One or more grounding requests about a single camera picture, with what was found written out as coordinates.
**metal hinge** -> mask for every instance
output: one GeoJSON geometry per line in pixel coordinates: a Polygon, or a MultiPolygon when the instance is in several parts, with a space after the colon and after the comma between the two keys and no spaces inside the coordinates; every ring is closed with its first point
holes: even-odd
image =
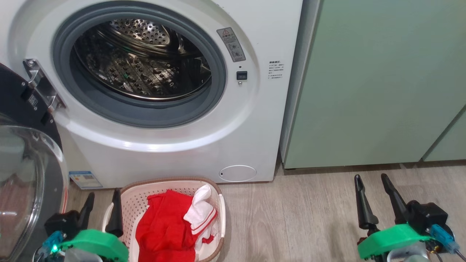
{"type": "Polygon", "coordinates": [[[25,59],[23,65],[30,78],[28,81],[29,88],[34,89],[41,96],[47,105],[49,113],[52,113],[58,107],[65,107],[62,99],[45,76],[37,60],[25,59]]]}

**laundry basket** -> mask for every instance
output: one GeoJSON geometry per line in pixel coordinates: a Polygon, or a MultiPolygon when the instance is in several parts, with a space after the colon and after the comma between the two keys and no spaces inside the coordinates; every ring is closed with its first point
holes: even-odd
{"type": "MultiPolygon", "coordinates": [[[[225,201],[220,188],[213,181],[192,177],[143,181],[131,184],[121,190],[123,236],[120,237],[120,240],[130,249],[129,262],[137,262],[138,260],[139,245],[135,238],[136,226],[147,209],[147,197],[164,193],[168,189],[193,196],[196,190],[204,185],[209,185],[212,192],[207,202],[218,211],[217,217],[212,222],[212,227],[218,232],[210,244],[203,245],[199,255],[196,256],[196,261],[217,261],[225,237],[225,201]]],[[[105,231],[112,209],[113,203],[105,211],[102,231],[105,231]]]]}

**floor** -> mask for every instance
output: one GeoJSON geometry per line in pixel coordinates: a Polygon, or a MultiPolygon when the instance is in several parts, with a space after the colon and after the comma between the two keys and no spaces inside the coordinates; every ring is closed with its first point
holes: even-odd
{"type": "MultiPolygon", "coordinates": [[[[226,200],[227,235],[219,262],[360,261],[353,177],[360,174],[379,229],[394,215],[380,174],[389,175],[406,202],[435,202],[466,247],[466,162],[376,165],[284,171],[277,162],[270,183],[220,185],[226,200]]],[[[100,228],[112,190],[95,191],[89,228],[100,228]]],[[[82,207],[88,191],[71,187],[70,209],[82,207]]],[[[442,255],[444,261],[460,261],[442,255]]]]}

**open washing machine door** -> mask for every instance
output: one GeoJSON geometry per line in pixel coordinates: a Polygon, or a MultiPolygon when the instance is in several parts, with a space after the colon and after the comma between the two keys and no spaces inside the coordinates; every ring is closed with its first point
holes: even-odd
{"type": "Polygon", "coordinates": [[[66,207],[60,137],[42,99],[47,85],[45,78],[26,81],[0,64],[1,262],[31,261],[47,238],[45,221],[66,207]]]}

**white cloth with red stripes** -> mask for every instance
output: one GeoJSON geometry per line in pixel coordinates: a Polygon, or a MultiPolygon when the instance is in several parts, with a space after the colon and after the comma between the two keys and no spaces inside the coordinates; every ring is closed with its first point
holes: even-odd
{"type": "Polygon", "coordinates": [[[217,210],[206,202],[211,195],[209,185],[201,186],[192,198],[192,204],[183,219],[191,224],[191,233],[199,234],[194,249],[199,253],[203,239],[211,239],[217,234],[217,230],[212,227],[212,221],[217,216],[217,210]]]}

